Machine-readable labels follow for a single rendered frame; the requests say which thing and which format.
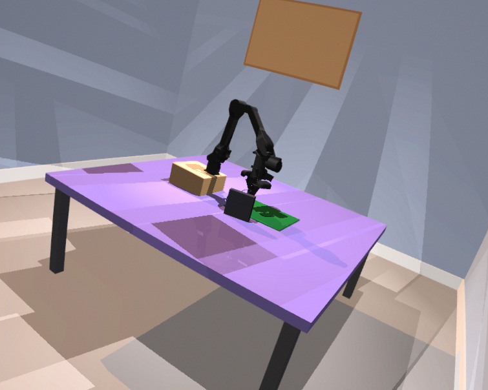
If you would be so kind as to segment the green circuit board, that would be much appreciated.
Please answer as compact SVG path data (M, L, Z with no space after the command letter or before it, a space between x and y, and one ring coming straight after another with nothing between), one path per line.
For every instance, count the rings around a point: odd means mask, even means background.
M300 221L300 219L293 217L285 212L277 210L266 204L263 204L255 200L253 210L251 213L251 219L262 223L276 231L281 231L290 225Z

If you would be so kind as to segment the black computer cooling fan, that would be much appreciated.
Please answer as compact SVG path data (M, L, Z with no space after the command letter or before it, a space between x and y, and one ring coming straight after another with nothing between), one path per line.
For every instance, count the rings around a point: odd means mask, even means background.
M224 214L249 222L256 196L230 188Z

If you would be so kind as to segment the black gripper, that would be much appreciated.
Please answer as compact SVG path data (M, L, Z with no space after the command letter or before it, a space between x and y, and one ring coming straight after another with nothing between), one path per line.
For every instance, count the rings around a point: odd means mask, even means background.
M252 171L250 170L243 170L241 171L241 176L247 176L246 183L248 189L251 190L251 195L255 195L259 189L271 189L271 183L268 181L263 180L264 171L266 172L265 167L259 167L256 165L251 166Z

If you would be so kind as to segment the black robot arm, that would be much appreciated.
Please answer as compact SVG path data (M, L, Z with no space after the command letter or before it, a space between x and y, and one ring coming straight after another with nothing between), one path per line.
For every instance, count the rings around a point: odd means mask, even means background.
M221 163L224 163L231 153L229 144L237 126L238 120L244 113L248 113L251 124L256 134L257 150L254 165L266 167L274 172L282 169L282 158L275 156L274 144L264 130L257 107L247 105L246 102L234 99L229 105L229 118L226 123L220 143L214 148L213 152L207 155L207 166L204 171L211 175L220 175Z

